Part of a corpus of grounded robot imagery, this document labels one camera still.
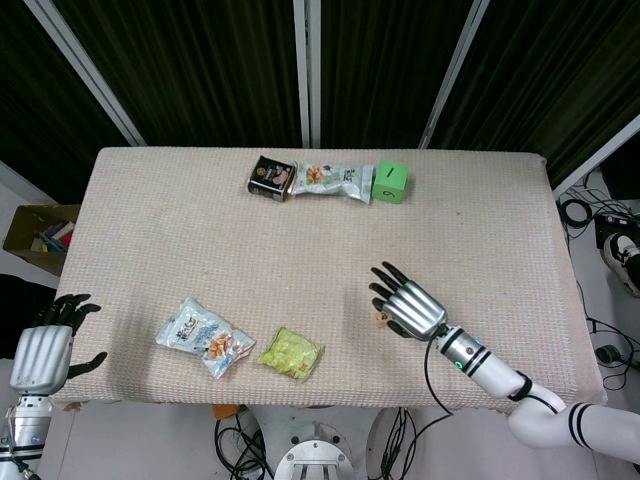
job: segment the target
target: green snack package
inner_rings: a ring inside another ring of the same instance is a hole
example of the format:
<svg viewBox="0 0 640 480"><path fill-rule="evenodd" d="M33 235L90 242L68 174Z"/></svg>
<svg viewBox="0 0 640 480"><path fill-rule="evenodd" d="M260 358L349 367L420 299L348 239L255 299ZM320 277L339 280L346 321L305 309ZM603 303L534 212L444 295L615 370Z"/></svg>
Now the green snack package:
<svg viewBox="0 0 640 480"><path fill-rule="evenodd" d="M318 364L324 345L312 343L286 327L281 327L271 346L260 355L258 363L278 373L304 382Z"/></svg>

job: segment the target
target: small tin can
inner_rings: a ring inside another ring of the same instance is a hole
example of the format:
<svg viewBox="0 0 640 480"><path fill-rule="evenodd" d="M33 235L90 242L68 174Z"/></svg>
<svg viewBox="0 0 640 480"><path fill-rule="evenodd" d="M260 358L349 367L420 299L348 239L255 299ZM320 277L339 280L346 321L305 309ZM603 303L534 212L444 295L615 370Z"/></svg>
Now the small tin can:
<svg viewBox="0 0 640 480"><path fill-rule="evenodd" d="M284 196L296 174L296 167L260 156L253 167L248 188L251 193L284 202Z"/></svg>

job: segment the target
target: textured fabric surface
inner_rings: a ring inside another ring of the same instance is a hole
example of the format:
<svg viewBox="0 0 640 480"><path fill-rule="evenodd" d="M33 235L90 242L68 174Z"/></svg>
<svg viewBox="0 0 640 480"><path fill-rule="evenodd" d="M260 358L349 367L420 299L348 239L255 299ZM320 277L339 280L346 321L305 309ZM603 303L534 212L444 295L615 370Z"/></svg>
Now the textured fabric surface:
<svg viewBox="0 0 640 480"><path fill-rule="evenodd" d="M400 205L247 192L259 155L409 166ZM59 294L103 307L73 362L109 352L60 401L397 406L433 404L425 344L373 324L369 269L388 260L446 306L450 322L566 402L605 395L544 168L533 154L416 150L126 148L96 161ZM193 296L257 340L216 381L198 356L155 344ZM280 326L326 346L303 384L258 365ZM513 408L437 352L451 408Z"/></svg>

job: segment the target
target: white sneaker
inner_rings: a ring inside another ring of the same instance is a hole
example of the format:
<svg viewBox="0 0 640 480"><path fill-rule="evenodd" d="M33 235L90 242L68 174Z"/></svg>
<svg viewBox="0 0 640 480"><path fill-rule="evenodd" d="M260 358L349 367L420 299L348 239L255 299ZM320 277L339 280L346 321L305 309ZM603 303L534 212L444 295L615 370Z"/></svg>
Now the white sneaker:
<svg viewBox="0 0 640 480"><path fill-rule="evenodd" d="M627 272L627 265L631 258L633 258L634 263L640 260L640 248L633 240L622 233L614 233L608 236L604 241L602 258L607 266L618 276L627 291L634 297L640 297L640 286L631 281Z"/></svg>

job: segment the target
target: cardboard box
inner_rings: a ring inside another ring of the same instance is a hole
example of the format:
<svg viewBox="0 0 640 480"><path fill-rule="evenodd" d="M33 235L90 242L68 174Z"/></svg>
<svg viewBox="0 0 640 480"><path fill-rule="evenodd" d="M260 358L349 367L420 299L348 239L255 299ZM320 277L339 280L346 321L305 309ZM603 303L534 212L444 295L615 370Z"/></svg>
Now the cardboard box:
<svg viewBox="0 0 640 480"><path fill-rule="evenodd" d="M13 215L2 248L26 262L60 276L66 253L32 252L31 245L38 232L61 222L76 222L80 205L21 205Z"/></svg>

